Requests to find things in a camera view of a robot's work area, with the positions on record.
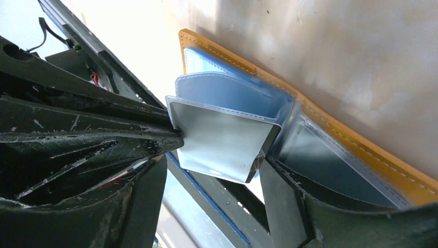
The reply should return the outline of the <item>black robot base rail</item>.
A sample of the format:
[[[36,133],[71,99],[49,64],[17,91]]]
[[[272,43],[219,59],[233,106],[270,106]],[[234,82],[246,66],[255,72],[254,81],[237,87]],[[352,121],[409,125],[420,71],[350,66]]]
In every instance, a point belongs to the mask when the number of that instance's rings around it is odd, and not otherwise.
[[[147,100],[154,94],[108,49],[104,43],[61,1],[40,1],[42,10],[70,39],[79,44],[103,70],[121,95]],[[182,169],[175,152],[167,155],[168,174],[159,236],[169,246],[188,247],[188,237],[197,247],[271,247],[272,239],[264,204],[242,184],[226,182]]]

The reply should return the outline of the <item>orange leather card holder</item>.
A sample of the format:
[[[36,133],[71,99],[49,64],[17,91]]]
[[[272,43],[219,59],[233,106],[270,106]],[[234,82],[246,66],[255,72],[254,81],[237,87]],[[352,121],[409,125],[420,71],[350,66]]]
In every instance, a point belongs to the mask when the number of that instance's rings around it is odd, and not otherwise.
[[[399,209],[437,202],[435,179],[332,118],[285,81],[189,29],[179,31],[179,41],[184,74],[175,81],[176,94],[166,97],[168,111],[178,101],[276,123],[280,132],[264,159],[362,202]]]

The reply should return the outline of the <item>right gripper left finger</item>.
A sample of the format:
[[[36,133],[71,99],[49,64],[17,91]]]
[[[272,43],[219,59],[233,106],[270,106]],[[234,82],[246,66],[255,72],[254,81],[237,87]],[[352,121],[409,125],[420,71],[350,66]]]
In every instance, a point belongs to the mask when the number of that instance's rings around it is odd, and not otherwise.
[[[1,247],[152,247],[167,176],[165,156],[103,189],[56,205],[1,203]]]

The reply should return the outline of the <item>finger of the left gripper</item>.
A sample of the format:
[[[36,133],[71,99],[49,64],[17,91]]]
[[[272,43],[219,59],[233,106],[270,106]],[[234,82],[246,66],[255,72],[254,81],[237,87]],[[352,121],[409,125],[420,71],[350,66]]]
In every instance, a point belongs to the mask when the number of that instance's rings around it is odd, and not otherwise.
[[[1,97],[1,198],[64,200],[183,145],[172,127]]]
[[[1,93],[22,100],[112,117],[166,117],[158,107],[92,85],[1,37]]]

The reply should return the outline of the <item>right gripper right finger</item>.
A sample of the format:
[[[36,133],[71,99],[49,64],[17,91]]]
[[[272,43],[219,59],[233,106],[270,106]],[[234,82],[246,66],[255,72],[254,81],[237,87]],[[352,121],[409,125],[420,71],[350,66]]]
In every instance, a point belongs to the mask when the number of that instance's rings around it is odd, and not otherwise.
[[[402,210],[326,188],[275,159],[260,168],[274,247],[437,247],[437,204]]]

